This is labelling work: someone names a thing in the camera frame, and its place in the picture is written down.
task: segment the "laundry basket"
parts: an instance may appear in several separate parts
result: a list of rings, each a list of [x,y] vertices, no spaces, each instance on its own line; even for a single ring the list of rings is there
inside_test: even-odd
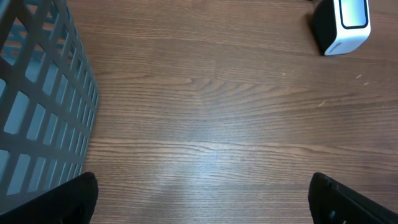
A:
[[[98,85],[66,0],[0,0],[0,214],[83,170]]]

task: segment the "white device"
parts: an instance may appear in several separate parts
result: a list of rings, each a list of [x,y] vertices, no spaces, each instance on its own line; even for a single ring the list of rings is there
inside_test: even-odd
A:
[[[352,52],[371,33],[368,0],[323,0],[313,14],[313,28],[323,54]]]

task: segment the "wooden floor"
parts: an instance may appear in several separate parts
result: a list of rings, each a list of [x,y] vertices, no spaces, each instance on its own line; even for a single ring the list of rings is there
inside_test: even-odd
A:
[[[91,223],[311,223],[314,172],[398,212],[396,0],[337,57],[311,1],[68,2],[100,91]]]

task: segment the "black object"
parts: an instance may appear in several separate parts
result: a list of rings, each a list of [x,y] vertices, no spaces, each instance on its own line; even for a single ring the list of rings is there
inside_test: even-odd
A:
[[[320,51],[324,53],[337,37],[333,0],[321,1],[313,13],[312,21],[315,38]]]
[[[0,223],[88,224],[97,198],[97,180],[87,172],[0,215]]]
[[[321,173],[312,177],[308,201],[314,224],[398,223],[398,214]]]

